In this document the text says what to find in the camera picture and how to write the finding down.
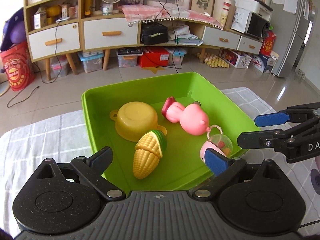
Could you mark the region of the pink capsule ball toy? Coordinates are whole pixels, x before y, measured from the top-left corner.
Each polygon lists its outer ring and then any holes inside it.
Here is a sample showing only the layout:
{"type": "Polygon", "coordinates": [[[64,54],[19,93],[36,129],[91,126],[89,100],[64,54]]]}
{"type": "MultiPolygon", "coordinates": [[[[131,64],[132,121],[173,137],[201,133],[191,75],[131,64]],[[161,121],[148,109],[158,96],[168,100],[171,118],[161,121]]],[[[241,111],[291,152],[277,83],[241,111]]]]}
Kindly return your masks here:
{"type": "Polygon", "coordinates": [[[207,140],[200,149],[200,158],[204,162],[205,151],[209,148],[214,149],[221,155],[229,158],[233,152],[231,139],[223,133],[218,125],[212,125],[207,132],[207,140]]]}

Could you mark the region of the pink pig toy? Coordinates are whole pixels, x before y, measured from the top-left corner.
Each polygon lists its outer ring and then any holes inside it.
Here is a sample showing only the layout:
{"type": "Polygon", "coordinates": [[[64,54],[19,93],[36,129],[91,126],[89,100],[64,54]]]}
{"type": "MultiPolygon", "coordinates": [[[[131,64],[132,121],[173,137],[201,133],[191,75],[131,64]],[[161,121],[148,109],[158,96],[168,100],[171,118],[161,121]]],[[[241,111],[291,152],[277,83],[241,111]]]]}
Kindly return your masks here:
{"type": "Polygon", "coordinates": [[[161,113],[169,122],[179,123],[191,135],[199,136],[210,132],[209,117],[199,102],[185,107],[171,96],[165,101],[161,113]]]}

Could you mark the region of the yellow toy corn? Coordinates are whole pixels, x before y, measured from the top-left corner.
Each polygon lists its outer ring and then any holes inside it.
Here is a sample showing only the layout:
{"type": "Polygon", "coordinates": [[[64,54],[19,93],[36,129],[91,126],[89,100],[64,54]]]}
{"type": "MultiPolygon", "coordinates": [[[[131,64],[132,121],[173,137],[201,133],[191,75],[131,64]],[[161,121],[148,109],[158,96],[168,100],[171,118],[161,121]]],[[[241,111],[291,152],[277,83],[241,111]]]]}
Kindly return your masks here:
{"type": "Polygon", "coordinates": [[[137,179],[149,176],[158,166],[167,149],[167,139],[160,130],[150,130],[135,145],[133,175],[137,179]]]}

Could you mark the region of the yellow toy pot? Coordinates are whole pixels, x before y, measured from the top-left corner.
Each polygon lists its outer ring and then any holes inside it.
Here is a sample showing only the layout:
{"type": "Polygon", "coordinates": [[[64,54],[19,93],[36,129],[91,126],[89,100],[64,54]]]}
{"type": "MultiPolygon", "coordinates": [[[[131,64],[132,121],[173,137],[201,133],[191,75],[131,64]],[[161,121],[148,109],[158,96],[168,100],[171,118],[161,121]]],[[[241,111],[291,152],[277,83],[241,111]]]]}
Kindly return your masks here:
{"type": "Polygon", "coordinates": [[[126,103],[112,110],[109,116],[115,122],[116,132],[128,141],[137,142],[150,130],[160,130],[167,135],[167,129],[158,124],[156,110],[144,102],[126,103]]]}

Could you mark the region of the green plastic storage box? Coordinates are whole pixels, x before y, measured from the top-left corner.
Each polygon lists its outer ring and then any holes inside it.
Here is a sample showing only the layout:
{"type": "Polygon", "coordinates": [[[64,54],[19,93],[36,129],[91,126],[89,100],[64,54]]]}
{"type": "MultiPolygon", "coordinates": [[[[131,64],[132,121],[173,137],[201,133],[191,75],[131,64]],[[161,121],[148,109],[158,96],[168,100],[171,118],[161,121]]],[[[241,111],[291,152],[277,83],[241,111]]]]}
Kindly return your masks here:
{"type": "Polygon", "coordinates": [[[169,97],[185,106],[199,102],[209,117],[212,133],[223,131],[231,139],[234,157],[245,152],[237,145],[237,137],[243,132],[258,130],[253,120],[232,100],[203,76],[193,72],[89,89],[82,95],[82,108],[91,149],[93,152],[105,146],[112,149],[113,161],[103,177],[125,193],[188,190],[212,175],[200,158],[200,148],[207,139],[206,135],[191,135],[180,124],[169,122],[161,114],[169,97]],[[167,132],[163,158],[144,179],[137,179],[132,172],[135,143],[117,133],[114,119],[114,111],[135,101],[150,105],[157,112],[157,129],[167,132]]]}

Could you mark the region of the egg carton stack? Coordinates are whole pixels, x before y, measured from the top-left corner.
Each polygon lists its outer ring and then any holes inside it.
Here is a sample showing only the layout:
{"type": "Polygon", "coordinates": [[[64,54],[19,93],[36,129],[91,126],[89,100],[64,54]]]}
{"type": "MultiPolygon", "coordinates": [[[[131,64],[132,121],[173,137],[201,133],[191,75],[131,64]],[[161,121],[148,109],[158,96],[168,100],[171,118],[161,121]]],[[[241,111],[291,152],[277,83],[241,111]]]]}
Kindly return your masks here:
{"type": "Polygon", "coordinates": [[[203,63],[211,68],[229,68],[230,64],[219,55],[205,53],[203,63]]]}

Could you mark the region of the black white microwave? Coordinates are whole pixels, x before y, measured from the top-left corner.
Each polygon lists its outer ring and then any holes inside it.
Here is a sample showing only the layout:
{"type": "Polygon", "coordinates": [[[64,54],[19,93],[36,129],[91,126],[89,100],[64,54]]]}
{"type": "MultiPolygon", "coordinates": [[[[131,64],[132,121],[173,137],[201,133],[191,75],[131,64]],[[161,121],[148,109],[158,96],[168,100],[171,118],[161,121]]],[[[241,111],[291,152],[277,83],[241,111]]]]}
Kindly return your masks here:
{"type": "Polygon", "coordinates": [[[258,14],[236,7],[231,29],[245,35],[265,39],[268,35],[270,22],[258,14]]]}

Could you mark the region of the silver refrigerator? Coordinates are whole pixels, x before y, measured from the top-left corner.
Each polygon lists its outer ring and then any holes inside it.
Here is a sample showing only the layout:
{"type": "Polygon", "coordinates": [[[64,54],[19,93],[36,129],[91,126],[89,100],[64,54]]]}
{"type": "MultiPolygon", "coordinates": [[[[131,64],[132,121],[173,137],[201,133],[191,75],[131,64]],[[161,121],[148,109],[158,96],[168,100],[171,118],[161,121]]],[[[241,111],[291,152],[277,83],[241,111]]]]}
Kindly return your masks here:
{"type": "Polygon", "coordinates": [[[312,18],[312,0],[271,0],[271,25],[276,34],[272,51],[278,55],[271,73],[285,78],[291,73],[304,44],[312,18]]]}

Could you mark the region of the clear bin blue lid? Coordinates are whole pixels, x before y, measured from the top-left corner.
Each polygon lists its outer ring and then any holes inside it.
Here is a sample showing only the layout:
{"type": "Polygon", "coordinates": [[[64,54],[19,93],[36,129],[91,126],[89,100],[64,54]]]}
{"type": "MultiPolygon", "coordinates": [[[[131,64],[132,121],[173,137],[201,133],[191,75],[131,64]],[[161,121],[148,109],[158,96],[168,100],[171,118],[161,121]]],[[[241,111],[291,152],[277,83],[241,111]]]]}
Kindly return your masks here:
{"type": "Polygon", "coordinates": [[[84,53],[83,51],[77,52],[79,60],[82,63],[85,73],[95,72],[103,68],[103,51],[95,53],[84,53]]]}

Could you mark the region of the white printer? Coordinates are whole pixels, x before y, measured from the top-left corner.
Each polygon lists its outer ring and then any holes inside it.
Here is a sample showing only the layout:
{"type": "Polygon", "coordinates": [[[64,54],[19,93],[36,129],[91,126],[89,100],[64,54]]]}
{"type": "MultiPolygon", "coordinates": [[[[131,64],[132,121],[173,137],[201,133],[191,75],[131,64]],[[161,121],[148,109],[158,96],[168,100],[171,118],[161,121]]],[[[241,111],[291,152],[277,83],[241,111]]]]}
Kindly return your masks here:
{"type": "Polygon", "coordinates": [[[235,0],[235,6],[251,11],[268,22],[271,21],[273,9],[260,0],[235,0]]]}

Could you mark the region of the red cardboard box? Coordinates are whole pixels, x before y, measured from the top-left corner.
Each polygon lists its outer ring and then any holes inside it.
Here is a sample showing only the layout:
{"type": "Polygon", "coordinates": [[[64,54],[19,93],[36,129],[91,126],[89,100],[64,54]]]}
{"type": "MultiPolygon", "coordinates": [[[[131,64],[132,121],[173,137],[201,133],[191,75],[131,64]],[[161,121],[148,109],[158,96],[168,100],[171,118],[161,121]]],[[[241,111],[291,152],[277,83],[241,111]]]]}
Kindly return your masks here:
{"type": "Polygon", "coordinates": [[[169,52],[163,47],[143,47],[139,57],[142,68],[166,67],[169,65],[169,52]]]}

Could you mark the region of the red cartoon bucket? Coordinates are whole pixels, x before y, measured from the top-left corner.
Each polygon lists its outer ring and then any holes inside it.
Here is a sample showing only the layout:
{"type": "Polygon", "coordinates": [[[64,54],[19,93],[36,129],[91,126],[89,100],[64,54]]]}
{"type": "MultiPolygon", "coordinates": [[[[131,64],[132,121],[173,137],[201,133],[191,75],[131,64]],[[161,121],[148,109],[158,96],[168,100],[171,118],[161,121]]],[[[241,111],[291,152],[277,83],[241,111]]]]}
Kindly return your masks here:
{"type": "Polygon", "coordinates": [[[23,90],[33,82],[35,76],[26,41],[1,52],[1,61],[13,91],[23,90]]]}

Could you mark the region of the black bag on shelf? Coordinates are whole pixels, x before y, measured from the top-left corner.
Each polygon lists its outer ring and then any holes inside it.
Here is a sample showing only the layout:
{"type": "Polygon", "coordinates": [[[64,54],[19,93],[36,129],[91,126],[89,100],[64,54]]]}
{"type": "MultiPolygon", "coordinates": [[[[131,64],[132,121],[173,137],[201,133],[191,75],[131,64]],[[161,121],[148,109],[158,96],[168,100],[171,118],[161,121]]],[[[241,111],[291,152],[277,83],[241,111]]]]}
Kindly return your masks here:
{"type": "Polygon", "coordinates": [[[169,41],[168,28],[157,22],[143,23],[140,34],[140,42],[146,46],[169,41]]]}

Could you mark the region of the wooden white sideboard cabinet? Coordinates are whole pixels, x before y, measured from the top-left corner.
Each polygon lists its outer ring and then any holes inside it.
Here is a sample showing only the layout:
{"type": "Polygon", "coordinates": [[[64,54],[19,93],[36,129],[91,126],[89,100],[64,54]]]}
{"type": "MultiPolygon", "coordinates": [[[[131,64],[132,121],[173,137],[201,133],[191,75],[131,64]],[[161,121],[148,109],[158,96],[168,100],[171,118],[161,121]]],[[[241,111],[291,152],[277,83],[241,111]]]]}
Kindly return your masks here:
{"type": "MultiPolygon", "coordinates": [[[[65,56],[71,70],[77,74],[72,54],[83,51],[101,50],[104,53],[103,69],[108,67],[110,52],[113,49],[142,47],[140,42],[143,23],[128,23],[122,11],[112,15],[85,17],[85,0],[41,0],[30,4],[24,0],[24,24],[32,63],[44,61],[47,78],[51,78],[50,61],[60,55],[65,56]],[[53,22],[36,29],[34,16],[41,8],[60,6],[63,2],[76,2],[77,16],[70,20],[53,22]]],[[[154,21],[168,26],[185,23],[192,34],[204,41],[199,47],[201,55],[206,49],[229,49],[244,53],[259,54],[262,41],[248,35],[211,25],[191,21],[154,21]]]]}

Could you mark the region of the pink checked cloth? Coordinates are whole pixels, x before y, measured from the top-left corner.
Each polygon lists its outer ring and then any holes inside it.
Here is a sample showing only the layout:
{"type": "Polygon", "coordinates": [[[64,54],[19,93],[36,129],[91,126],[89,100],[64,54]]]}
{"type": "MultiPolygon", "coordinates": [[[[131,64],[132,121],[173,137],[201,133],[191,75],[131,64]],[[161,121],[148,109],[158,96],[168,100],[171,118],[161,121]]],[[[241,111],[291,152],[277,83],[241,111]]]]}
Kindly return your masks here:
{"type": "Polygon", "coordinates": [[[223,26],[213,17],[187,9],[166,8],[153,5],[122,5],[120,10],[128,23],[149,23],[154,21],[191,21],[211,25],[216,29],[223,26]]]}

